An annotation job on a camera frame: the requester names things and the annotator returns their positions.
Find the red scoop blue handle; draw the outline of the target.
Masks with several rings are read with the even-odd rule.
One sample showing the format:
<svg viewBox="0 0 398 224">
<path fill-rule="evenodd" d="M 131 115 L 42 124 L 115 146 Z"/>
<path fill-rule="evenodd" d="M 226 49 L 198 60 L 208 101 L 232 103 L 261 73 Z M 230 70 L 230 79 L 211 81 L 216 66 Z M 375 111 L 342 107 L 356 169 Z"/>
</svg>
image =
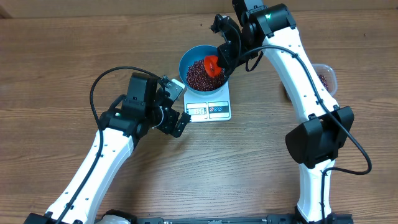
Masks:
<svg viewBox="0 0 398 224">
<path fill-rule="evenodd" d="M 209 77 L 215 78 L 222 72 L 222 68 L 218 66 L 218 57 L 216 55 L 207 55 L 203 61 L 204 68 Z"/>
</svg>

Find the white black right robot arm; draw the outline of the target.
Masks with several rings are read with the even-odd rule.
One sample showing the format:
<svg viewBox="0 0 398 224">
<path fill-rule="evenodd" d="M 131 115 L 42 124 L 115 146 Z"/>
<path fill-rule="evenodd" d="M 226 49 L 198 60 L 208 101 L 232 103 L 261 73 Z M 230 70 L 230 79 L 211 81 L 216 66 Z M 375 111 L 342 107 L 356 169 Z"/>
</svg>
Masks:
<svg viewBox="0 0 398 224">
<path fill-rule="evenodd" d="M 238 22 L 216 15 L 211 29 L 225 43 L 218 47 L 219 67 L 227 76 L 261 55 L 274 66 L 292 102 L 299 124 L 285 137 L 298 164 L 300 196 L 292 223 L 352 223 L 329 203 L 331 172 L 354 121 L 349 106 L 340 108 L 309 61 L 297 24 L 285 4 L 267 7 L 262 1 L 233 1 Z"/>
</svg>

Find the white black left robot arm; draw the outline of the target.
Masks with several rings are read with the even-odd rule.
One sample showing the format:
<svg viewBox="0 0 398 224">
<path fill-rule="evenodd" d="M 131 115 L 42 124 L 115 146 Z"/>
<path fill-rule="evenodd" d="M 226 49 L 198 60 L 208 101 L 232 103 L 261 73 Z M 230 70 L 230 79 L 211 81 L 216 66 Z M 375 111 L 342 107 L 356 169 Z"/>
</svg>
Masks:
<svg viewBox="0 0 398 224">
<path fill-rule="evenodd" d="M 63 194 L 43 215 L 30 213 L 26 223 L 96 223 L 96 215 L 116 173 L 151 128 L 175 138 L 190 120 L 172 105 L 186 86 L 147 72 L 131 75 L 127 93 L 95 115 L 98 125 L 88 155 Z"/>
</svg>

